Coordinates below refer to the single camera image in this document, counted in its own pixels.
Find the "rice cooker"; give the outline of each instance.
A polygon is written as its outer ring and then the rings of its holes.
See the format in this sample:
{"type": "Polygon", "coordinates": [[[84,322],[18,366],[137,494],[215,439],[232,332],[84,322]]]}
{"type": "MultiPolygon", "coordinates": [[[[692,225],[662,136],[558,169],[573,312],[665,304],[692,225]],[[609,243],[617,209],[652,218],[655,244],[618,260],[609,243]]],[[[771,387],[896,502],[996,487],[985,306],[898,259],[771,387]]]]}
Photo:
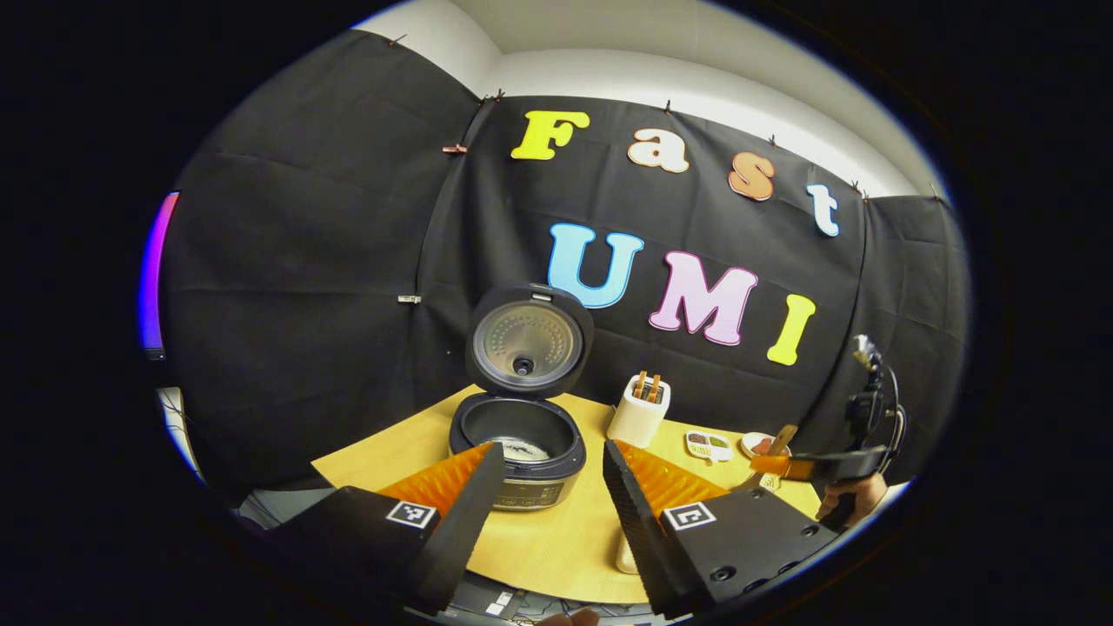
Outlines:
{"type": "Polygon", "coordinates": [[[456,408],[449,448],[502,443],[506,478],[494,508],[536,510],[568,498],[587,448],[572,415],[546,398],[575,384],[593,334],[580,301],[548,285],[499,286],[475,306],[465,361],[485,393],[456,408]]]}

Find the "purple light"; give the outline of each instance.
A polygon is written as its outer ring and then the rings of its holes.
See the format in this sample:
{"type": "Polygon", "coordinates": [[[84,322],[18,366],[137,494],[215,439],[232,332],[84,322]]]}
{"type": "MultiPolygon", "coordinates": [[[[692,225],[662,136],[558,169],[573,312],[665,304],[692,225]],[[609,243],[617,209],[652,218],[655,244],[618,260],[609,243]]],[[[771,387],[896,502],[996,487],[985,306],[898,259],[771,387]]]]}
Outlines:
{"type": "Polygon", "coordinates": [[[178,204],[178,192],[173,192],[162,200],[158,218],[147,239],[147,254],[142,263],[142,283],[139,285],[139,324],[142,331],[142,346],[152,358],[165,359],[162,354],[162,331],[158,323],[158,270],[162,262],[162,244],[170,215],[178,204]]]}

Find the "black fabric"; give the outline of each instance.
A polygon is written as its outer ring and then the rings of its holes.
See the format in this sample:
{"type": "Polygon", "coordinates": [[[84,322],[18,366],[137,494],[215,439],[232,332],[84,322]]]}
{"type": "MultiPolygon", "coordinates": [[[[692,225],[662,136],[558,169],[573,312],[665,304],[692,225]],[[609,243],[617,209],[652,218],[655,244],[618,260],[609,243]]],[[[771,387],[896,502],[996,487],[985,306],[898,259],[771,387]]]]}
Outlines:
{"type": "Polygon", "coordinates": [[[867,205],[791,151],[676,111],[569,97],[479,106],[420,56],[363,32],[263,86],[179,187],[164,255],[168,358],[200,467],[239,488],[313,476],[313,459],[469,384],[472,307],[499,283],[546,283],[556,223],[595,232],[587,285],[605,281],[608,234],[646,244],[623,297],[591,310],[595,341],[572,389],[591,400],[618,403],[629,376],[647,370],[672,388],[670,419],[765,432],[798,423],[794,449],[840,450],[846,399],[865,381],[847,340],[866,333],[913,419],[909,450],[890,469],[906,477],[944,426],[968,342],[964,242],[942,203],[867,205]],[[584,111],[591,123],[551,160],[513,159],[534,109],[584,111]],[[640,128],[679,135],[690,168],[632,163],[640,128]],[[457,141],[466,154],[441,151],[457,141]],[[770,199],[730,189],[741,151],[772,162],[770,199]],[[838,202],[837,237],[819,233],[810,184],[838,202]],[[731,267],[758,276],[740,344],[649,324],[670,251],[696,255],[708,287],[731,267]],[[767,351],[794,293],[817,311],[787,366],[767,351]],[[422,301],[400,304],[403,294],[422,301]]]}

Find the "pink letter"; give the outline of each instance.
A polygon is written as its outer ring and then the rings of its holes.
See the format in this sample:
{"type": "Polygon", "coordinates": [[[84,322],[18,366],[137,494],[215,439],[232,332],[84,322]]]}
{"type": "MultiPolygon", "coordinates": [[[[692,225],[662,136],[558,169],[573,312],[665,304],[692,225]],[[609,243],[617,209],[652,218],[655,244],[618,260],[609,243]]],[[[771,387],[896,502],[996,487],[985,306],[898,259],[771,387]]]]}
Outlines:
{"type": "Polygon", "coordinates": [[[687,252],[670,252],[664,255],[664,262],[672,267],[669,284],[664,287],[661,309],[649,316],[649,323],[662,331],[679,329],[678,313],[683,303],[689,333],[696,333],[715,314],[703,336],[722,345],[738,345],[742,341],[738,327],[742,323],[746,299],[758,284],[758,277],[741,267],[731,267],[708,291],[703,264],[698,257],[687,252]]]}

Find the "human hand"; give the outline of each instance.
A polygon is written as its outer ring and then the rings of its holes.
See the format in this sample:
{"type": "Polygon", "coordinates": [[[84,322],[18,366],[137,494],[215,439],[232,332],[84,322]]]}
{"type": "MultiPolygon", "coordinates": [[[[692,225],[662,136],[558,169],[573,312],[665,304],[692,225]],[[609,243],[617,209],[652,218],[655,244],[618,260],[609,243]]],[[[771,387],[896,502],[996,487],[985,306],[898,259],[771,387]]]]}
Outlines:
{"type": "Polygon", "coordinates": [[[816,519],[823,519],[827,513],[835,510],[835,507],[838,506],[839,496],[843,493],[854,493],[854,512],[846,520],[846,526],[854,526],[861,521],[861,518],[869,515],[874,510],[874,507],[877,506],[877,502],[881,501],[885,491],[888,490],[888,486],[885,485],[885,479],[881,478],[881,475],[875,472],[861,480],[828,485],[826,490],[827,496],[819,505],[819,512],[816,513],[816,519]]]}
{"type": "Polygon", "coordinates": [[[582,608],[571,617],[559,613],[538,622],[538,626],[599,626],[599,614],[590,608],[582,608]]]}

